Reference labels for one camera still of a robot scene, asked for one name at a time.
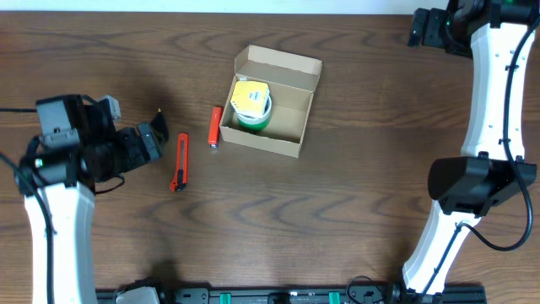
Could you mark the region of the green tape roll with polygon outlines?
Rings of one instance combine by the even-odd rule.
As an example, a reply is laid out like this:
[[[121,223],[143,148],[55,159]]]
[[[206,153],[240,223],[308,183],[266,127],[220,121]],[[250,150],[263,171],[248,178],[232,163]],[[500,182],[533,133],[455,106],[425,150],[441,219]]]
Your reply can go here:
[[[268,96],[268,98],[266,99],[266,104],[265,104],[262,118],[249,117],[247,115],[243,115],[240,113],[237,113],[236,116],[239,121],[239,124],[243,128],[247,128],[254,132],[259,132],[259,131],[262,131],[270,123],[272,110],[273,110],[272,98]]]

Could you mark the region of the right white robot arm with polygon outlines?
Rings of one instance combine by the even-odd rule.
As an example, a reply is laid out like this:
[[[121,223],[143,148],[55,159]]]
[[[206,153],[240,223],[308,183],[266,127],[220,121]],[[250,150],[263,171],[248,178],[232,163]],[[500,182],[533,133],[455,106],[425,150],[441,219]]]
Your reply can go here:
[[[522,99],[527,60],[539,25],[536,0],[456,0],[418,8],[408,43],[473,61],[467,134],[457,157],[435,160],[429,218],[390,303],[441,303],[452,296],[446,276],[468,235],[493,208],[526,194],[537,167],[525,162]]]

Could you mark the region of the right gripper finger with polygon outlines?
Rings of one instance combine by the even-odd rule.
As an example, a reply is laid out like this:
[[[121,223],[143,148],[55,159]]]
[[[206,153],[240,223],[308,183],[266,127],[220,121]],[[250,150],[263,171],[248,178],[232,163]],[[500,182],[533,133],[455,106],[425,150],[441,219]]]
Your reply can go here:
[[[414,11],[412,27],[409,33],[408,46],[419,47],[424,43],[426,26],[429,18],[429,10],[418,8]]]
[[[443,9],[432,8],[428,9],[425,14],[423,45],[445,49],[443,27],[446,23],[447,12]]]

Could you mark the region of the yellow sticky note pad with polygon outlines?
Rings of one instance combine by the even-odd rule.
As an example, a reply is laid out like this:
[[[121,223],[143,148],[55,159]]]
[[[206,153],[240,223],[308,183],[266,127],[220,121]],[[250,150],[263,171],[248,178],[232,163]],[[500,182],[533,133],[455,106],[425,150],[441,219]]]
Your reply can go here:
[[[233,89],[230,104],[238,114],[262,118],[264,116],[268,84],[258,81],[237,81]]]

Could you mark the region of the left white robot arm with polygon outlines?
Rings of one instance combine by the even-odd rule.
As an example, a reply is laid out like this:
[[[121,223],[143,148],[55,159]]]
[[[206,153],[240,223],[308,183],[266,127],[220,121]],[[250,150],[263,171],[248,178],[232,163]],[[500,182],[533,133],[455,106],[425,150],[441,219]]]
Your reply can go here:
[[[41,134],[16,173],[30,220],[34,303],[96,303],[91,229],[96,186],[160,159],[169,139],[163,112],[116,129],[109,95],[59,95],[35,104]]]

